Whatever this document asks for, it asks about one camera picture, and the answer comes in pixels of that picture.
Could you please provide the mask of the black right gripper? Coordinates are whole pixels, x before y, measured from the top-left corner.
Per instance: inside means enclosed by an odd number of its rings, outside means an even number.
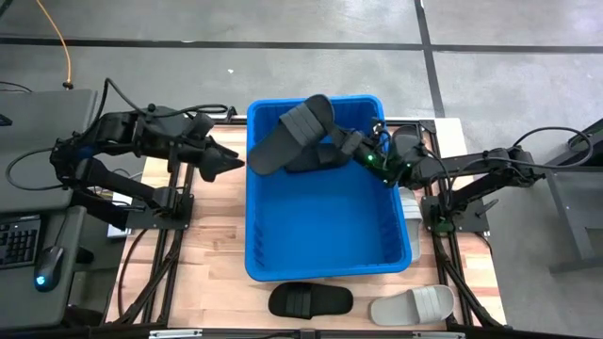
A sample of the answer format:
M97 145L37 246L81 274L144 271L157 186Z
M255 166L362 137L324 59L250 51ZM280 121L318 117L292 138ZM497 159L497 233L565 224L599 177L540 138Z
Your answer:
M386 150L391 136L387 131L377 132L371 137L360 131L335 126L329 136L333 144L342 144L339 148L342 158L351 158L377 177L391 177L387 168L389 153Z

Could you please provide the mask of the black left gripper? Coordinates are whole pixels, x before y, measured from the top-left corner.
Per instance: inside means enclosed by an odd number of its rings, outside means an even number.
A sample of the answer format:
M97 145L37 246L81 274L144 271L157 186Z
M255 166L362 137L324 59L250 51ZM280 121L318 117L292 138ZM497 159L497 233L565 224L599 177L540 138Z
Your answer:
M215 149L219 153L230 157L220 157L209 159L208 149ZM214 182L216 177L229 170L236 170L245 165L238 159L238 153L219 144L212 136L202 137L201 139L190 139L179 137L175 142L175 159L188 163L200 164L200 175L206 182Z

